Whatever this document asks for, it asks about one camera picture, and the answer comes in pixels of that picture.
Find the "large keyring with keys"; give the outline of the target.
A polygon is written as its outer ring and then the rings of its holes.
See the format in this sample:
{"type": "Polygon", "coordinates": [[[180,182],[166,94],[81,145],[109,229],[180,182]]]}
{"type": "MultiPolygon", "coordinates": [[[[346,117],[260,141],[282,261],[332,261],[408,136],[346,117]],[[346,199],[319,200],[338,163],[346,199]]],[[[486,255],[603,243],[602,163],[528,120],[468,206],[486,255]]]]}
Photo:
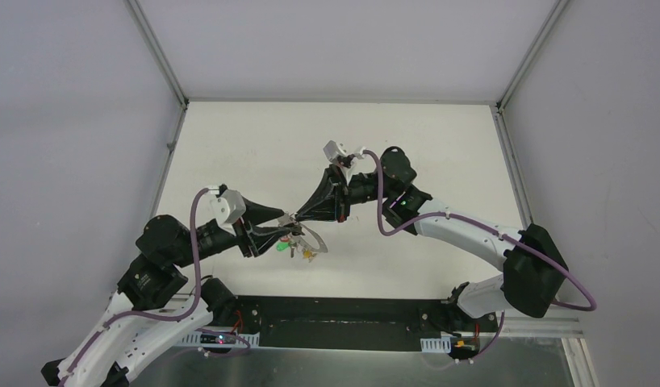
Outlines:
{"type": "Polygon", "coordinates": [[[278,241],[297,243],[298,247],[294,257],[299,256],[311,263],[318,255],[328,253],[329,249],[323,238],[310,227],[297,222],[291,214],[285,213],[277,221],[279,226],[301,226],[301,235],[289,235],[278,241]]]}

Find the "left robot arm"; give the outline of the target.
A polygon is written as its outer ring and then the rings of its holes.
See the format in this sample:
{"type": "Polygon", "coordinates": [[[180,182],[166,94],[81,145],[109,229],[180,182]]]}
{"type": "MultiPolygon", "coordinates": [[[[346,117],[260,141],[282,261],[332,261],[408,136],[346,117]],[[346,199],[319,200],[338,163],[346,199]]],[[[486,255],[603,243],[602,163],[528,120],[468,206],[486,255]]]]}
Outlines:
{"type": "Polygon", "coordinates": [[[200,190],[185,226],[158,215],[136,241],[130,263],[92,331],[67,357],[47,362],[50,386],[127,386],[159,355],[210,323],[243,321],[236,296],[218,278],[202,278],[202,260],[237,248],[257,257],[281,238],[302,235],[285,211],[263,206],[224,187],[200,190]]]}

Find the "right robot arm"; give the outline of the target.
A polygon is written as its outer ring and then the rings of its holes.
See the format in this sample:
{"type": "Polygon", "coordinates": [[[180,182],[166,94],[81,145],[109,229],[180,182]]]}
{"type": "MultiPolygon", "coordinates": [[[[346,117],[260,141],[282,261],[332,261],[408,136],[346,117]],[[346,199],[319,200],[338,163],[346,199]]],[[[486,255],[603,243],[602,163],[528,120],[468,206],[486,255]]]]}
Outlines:
{"type": "Polygon", "coordinates": [[[324,146],[329,166],[311,197],[294,214],[299,222],[344,222],[352,206],[375,201],[383,235],[406,231],[438,239],[477,256],[499,271],[480,282],[465,282],[447,298],[445,317],[464,331],[491,312],[514,309],[542,318],[553,305],[568,268],[548,231],[524,230],[453,211],[414,185],[417,173],[405,152],[389,147],[381,156],[337,142],[324,146]]]}

